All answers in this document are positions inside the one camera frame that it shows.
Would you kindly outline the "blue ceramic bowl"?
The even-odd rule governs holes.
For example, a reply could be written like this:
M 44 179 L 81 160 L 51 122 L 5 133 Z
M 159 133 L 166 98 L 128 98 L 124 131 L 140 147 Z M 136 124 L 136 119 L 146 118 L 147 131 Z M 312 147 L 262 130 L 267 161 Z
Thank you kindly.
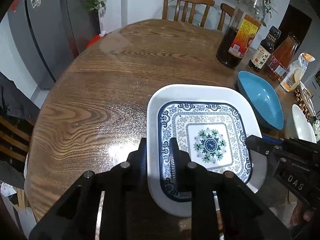
M 262 77 L 247 71 L 238 72 L 238 89 L 253 108 L 260 126 L 282 130 L 284 115 L 273 87 Z

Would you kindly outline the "square blue patterned plate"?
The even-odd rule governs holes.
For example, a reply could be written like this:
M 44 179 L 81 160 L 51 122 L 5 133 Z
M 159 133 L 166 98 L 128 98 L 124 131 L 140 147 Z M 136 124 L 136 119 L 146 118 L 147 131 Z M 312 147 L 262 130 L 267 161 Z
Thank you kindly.
M 260 127 L 249 102 L 235 90 L 182 84 L 159 89 L 147 109 L 146 159 L 153 200 L 171 215 L 191 215 L 191 194 L 176 186 L 171 138 L 193 162 L 212 172 L 232 171 L 258 192 L 267 159 L 247 148 L 250 135 L 260 137 Z

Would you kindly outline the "wooden bead trivet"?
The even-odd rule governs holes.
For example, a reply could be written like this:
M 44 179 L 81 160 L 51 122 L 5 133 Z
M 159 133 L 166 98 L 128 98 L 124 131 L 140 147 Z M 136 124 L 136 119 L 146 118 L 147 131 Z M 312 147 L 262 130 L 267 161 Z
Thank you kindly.
M 295 95 L 295 98 L 296 98 L 297 105 L 299 106 L 299 108 L 304 113 L 306 119 L 309 121 L 310 118 L 311 118 L 311 114 L 310 114 L 305 102 L 303 101 L 303 97 L 302 97 L 302 94 L 300 92 L 300 85 L 298 85 L 297 88 L 295 89 L 294 95 Z

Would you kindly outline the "white dish with packet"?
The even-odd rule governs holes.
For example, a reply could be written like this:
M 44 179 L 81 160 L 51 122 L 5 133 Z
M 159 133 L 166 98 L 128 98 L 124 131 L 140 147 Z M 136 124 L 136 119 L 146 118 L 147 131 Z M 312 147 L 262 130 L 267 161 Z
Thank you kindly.
M 306 88 L 306 86 L 300 82 L 300 93 L 302 96 L 302 100 L 306 106 L 306 108 L 308 109 L 309 113 L 311 116 L 316 116 L 316 111 L 314 109 L 312 100 L 311 100 L 311 92 Z

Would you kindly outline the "orange red sauce bottle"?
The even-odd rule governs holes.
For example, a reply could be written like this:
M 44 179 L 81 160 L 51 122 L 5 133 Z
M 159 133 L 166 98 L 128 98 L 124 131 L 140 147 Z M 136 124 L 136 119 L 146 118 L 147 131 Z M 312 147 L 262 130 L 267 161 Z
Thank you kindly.
M 298 45 L 299 41 L 295 35 L 289 34 L 267 59 L 263 71 L 272 81 L 276 81 L 285 73 Z

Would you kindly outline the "bag of sliced buns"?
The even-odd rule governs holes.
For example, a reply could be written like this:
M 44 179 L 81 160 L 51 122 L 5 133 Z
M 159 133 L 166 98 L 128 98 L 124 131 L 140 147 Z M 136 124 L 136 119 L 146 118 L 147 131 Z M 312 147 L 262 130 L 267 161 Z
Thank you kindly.
M 293 61 L 285 70 L 285 73 L 278 79 L 281 87 L 287 92 L 295 90 L 306 72 L 308 64 L 315 60 L 312 55 L 301 53 L 298 59 Z

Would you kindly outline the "small dark soy sauce bottle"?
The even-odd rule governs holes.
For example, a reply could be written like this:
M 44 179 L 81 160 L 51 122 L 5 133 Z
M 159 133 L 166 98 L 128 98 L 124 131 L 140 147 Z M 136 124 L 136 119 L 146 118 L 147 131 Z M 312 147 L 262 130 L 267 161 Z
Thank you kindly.
M 281 31 L 275 26 L 272 26 L 268 35 L 260 42 L 259 47 L 249 60 L 248 65 L 256 72 L 262 70 L 267 59 L 274 51 L 274 45 L 281 35 Z

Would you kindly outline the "dark striped chair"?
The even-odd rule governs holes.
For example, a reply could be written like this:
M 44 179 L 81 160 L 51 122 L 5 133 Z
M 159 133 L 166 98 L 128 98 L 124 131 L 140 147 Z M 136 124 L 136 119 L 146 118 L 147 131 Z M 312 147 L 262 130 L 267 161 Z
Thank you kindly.
M 25 162 L 35 122 L 12 116 L 1 116 L 1 153 Z

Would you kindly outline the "large vinegar bottle yellow cap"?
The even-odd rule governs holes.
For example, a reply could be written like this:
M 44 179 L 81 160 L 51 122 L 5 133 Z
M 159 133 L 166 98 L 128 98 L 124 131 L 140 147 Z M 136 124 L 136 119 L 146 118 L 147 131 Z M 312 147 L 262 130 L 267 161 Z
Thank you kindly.
M 240 0 L 217 49 L 217 59 L 235 68 L 243 59 L 265 18 L 265 0 Z

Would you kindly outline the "wooden chair right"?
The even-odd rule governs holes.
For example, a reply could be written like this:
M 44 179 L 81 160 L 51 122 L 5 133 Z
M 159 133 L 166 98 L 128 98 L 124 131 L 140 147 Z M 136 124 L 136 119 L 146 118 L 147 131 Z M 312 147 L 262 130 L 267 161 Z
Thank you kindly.
M 223 25 L 225 23 L 226 15 L 228 15 L 229 17 L 232 17 L 233 14 L 234 14 L 235 9 L 233 7 L 227 5 L 226 3 L 221 3 L 220 4 L 220 9 L 221 9 L 221 15 L 220 15 L 220 19 L 219 19 L 219 23 L 218 23 L 217 29 L 219 31 L 222 31 Z

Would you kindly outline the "wooden chair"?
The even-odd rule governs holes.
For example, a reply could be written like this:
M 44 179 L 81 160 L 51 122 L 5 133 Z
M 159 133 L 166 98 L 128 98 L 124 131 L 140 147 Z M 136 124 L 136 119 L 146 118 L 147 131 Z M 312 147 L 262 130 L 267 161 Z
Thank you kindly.
M 175 7 L 173 21 L 178 21 L 180 9 L 181 9 L 181 3 L 183 3 L 183 10 L 182 10 L 182 16 L 181 16 L 182 22 L 186 22 L 188 8 L 189 8 L 189 5 L 191 5 L 190 14 L 189 14 L 189 18 L 188 18 L 189 24 L 193 23 L 195 11 L 196 11 L 196 6 L 197 5 L 204 5 L 205 6 L 204 13 L 202 15 L 201 22 L 200 22 L 200 27 L 204 27 L 206 20 L 207 20 L 207 17 L 208 17 L 208 14 L 209 14 L 209 10 L 211 7 L 213 7 L 215 5 L 214 0 L 175 0 L 175 1 L 176 1 L 176 7 Z M 169 0 L 163 0 L 163 10 L 162 10 L 162 19 L 163 20 L 167 19 L 168 11 L 169 11 Z
M 234 14 L 235 9 L 233 7 L 227 5 L 226 3 L 221 3 L 220 4 L 220 9 L 221 9 L 221 15 L 220 15 L 220 19 L 219 19 L 219 23 L 218 23 L 217 29 L 219 31 L 222 31 L 223 25 L 225 23 L 226 15 L 228 15 L 229 17 L 232 17 L 233 14 Z

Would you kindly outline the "wooden chair left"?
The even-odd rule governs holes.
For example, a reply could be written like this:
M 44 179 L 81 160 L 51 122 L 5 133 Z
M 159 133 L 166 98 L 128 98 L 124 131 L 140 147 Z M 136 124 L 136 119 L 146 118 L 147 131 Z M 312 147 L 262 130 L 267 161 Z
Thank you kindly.
M 181 9 L 181 3 L 183 3 L 183 10 L 182 10 L 182 16 L 181 16 L 182 22 L 186 22 L 188 8 L 189 8 L 189 5 L 191 5 L 190 14 L 189 14 L 189 18 L 188 18 L 189 24 L 193 23 L 195 11 L 196 11 L 196 6 L 197 5 L 204 5 L 205 6 L 204 13 L 202 15 L 201 22 L 200 22 L 200 27 L 204 27 L 206 20 L 207 20 L 207 17 L 208 17 L 208 14 L 209 14 L 209 10 L 211 7 L 213 7 L 215 5 L 214 0 L 175 0 L 175 1 L 176 1 L 176 7 L 175 7 L 173 21 L 178 21 L 180 9 Z M 169 11 L 169 0 L 163 0 L 163 10 L 162 10 L 162 19 L 163 20 L 167 19 L 168 11 Z

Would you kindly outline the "grey refrigerator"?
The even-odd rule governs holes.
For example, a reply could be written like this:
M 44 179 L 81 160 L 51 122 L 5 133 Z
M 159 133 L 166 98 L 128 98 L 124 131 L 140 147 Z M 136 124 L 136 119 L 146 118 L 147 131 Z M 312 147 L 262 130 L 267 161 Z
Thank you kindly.
M 52 89 L 68 66 L 99 34 L 99 17 L 88 0 L 16 0 L 10 30 L 31 77 Z

